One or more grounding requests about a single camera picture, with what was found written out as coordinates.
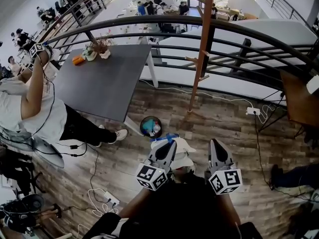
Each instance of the orange object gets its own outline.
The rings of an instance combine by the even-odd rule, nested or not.
[[[78,55],[78,56],[72,58],[72,62],[74,65],[78,65],[84,61],[85,61],[85,59],[81,55]]]

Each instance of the wooden pole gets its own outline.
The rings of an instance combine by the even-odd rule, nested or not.
[[[201,41],[200,41],[200,51],[205,51],[207,46],[207,40],[208,40],[208,34],[209,34],[209,26],[210,26],[210,16],[211,16],[211,10],[213,8],[213,0],[205,0],[205,8],[204,8],[204,15],[202,17],[203,19],[203,27],[201,31]],[[196,65],[196,74],[195,74],[195,80],[194,80],[194,86],[193,91],[191,94],[189,106],[188,106],[188,112],[191,113],[195,101],[196,91],[198,88],[198,82],[200,79],[200,74],[203,69],[204,64],[204,57],[206,54],[204,52],[199,52],[198,55],[198,61]]]

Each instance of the white cube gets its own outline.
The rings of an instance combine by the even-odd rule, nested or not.
[[[145,188],[156,191],[167,181],[164,169],[156,168],[146,164],[139,164],[136,172],[137,181]]]
[[[241,171],[240,169],[216,171],[209,178],[209,183],[213,187],[216,195],[234,192],[243,185]]]
[[[32,46],[32,48],[30,49],[30,55],[32,58],[36,57],[36,54],[39,52],[39,51],[43,51],[45,50],[44,49],[44,46],[41,44],[41,43],[36,43],[35,45]]]

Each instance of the gray table top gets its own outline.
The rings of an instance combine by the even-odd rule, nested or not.
[[[72,50],[54,80],[56,97],[71,108],[124,122],[151,45],[110,46],[111,56],[75,66]]]

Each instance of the flower pot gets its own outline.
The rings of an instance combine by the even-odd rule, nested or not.
[[[93,52],[91,53],[91,55],[87,55],[87,56],[86,56],[86,59],[87,59],[88,61],[93,61],[93,60],[96,58],[96,55],[97,55],[97,54],[98,54],[97,52],[93,51]]]
[[[100,56],[101,56],[101,58],[103,58],[103,59],[108,59],[110,55],[111,55],[110,50],[107,50],[107,51],[104,52],[104,53],[100,53]]]

